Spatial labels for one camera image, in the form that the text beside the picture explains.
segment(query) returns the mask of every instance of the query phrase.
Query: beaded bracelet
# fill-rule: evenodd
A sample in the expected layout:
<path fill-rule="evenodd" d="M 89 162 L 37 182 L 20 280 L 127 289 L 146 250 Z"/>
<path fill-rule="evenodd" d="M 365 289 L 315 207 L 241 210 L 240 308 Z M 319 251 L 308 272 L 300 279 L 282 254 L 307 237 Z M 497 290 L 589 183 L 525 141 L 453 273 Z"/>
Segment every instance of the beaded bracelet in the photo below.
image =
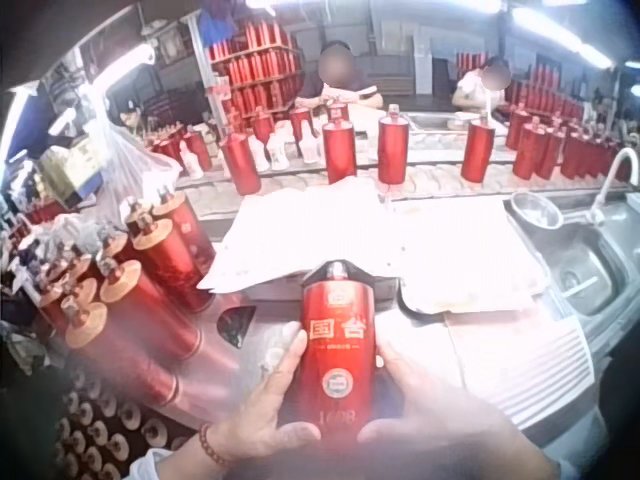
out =
<path fill-rule="evenodd" d="M 210 423 L 203 423 L 200 427 L 200 431 L 198 432 L 200 446 L 204 450 L 204 453 L 206 453 L 207 456 L 211 460 L 213 460 L 216 465 L 225 470 L 231 468 L 231 462 L 226 458 L 221 457 L 213 448 L 211 448 L 211 445 L 209 445 L 209 441 L 207 440 L 207 430 L 209 430 L 209 427 L 211 427 Z"/>

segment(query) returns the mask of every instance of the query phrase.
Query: plastic bag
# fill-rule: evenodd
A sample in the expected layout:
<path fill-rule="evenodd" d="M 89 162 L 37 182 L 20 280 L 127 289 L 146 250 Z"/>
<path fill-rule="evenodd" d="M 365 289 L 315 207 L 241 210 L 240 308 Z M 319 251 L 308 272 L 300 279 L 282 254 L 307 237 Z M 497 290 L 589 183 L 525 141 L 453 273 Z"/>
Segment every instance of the plastic bag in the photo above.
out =
<path fill-rule="evenodd" d="M 152 153 L 125 128 L 113 125 L 107 118 L 102 96 L 91 89 L 96 112 L 86 130 L 102 153 L 102 188 L 96 193 L 96 216 L 124 228 L 129 213 L 128 197 L 159 201 L 158 189 L 175 190 L 182 167 L 174 159 Z"/>

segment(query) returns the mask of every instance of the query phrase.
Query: white bottle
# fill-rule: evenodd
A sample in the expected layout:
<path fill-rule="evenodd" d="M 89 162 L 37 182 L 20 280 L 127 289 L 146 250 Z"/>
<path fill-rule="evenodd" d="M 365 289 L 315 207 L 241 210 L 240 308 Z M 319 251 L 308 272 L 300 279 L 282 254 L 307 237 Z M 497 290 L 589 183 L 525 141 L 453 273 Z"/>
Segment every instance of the white bottle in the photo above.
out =
<path fill-rule="evenodd" d="M 318 151 L 318 139 L 311 133 L 311 126 L 306 120 L 302 121 L 302 139 L 300 140 L 300 150 L 302 151 L 302 159 L 304 163 L 316 163 L 320 161 L 320 152 Z"/>
<path fill-rule="evenodd" d="M 267 151 L 271 157 L 271 169 L 274 172 L 289 168 L 289 160 L 284 153 L 284 142 L 275 133 L 269 136 Z"/>
<path fill-rule="evenodd" d="M 249 148 L 251 149 L 251 155 L 253 155 L 258 173 L 269 170 L 270 165 L 264 154 L 264 145 L 255 135 L 249 137 Z"/>
<path fill-rule="evenodd" d="M 193 179 L 203 177 L 204 172 L 198 163 L 198 156 L 187 148 L 184 140 L 180 142 L 180 157 L 182 158 L 182 163 L 184 163 L 184 168 L 187 169 L 189 177 Z"/>

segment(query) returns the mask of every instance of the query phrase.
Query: faucet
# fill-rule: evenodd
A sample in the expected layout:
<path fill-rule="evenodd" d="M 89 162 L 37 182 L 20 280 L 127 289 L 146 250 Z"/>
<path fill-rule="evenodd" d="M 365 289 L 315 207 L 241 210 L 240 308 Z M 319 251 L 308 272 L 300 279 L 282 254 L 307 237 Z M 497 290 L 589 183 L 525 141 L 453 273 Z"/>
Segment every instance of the faucet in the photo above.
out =
<path fill-rule="evenodd" d="M 611 183 L 613 183 L 613 179 L 618 172 L 618 167 L 620 167 L 622 161 L 627 157 L 631 160 L 631 178 L 629 182 L 631 185 L 636 187 L 638 186 L 638 170 L 640 169 L 640 165 L 638 164 L 638 155 L 633 148 L 623 148 L 620 150 L 618 155 L 616 155 L 616 158 L 613 159 L 613 163 L 609 169 L 609 174 L 600 189 L 600 193 L 596 196 L 591 209 L 587 213 L 587 219 L 594 225 L 601 225 L 604 222 L 604 214 L 600 209 L 604 206 L 607 199 L 607 193 L 609 193 L 609 189 L 611 188 Z"/>

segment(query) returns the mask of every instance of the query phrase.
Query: bracelet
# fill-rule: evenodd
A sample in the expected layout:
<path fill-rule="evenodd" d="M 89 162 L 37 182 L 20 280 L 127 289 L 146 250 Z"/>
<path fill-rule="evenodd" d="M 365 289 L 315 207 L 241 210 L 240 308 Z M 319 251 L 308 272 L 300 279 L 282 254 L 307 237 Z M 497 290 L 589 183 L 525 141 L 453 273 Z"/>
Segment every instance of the bracelet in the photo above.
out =
<path fill-rule="evenodd" d="M 221 457 L 212 447 L 209 445 L 209 441 L 207 440 L 207 431 L 211 427 L 210 423 L 203 423 L 200 427 L 200 431 L 198 432 L 198 438 L 200 439 L 200 446 L 204 453 L 214 461 L 216 465 L 225 470 L 231 468 L 232 463 L 226 458 Z"/>

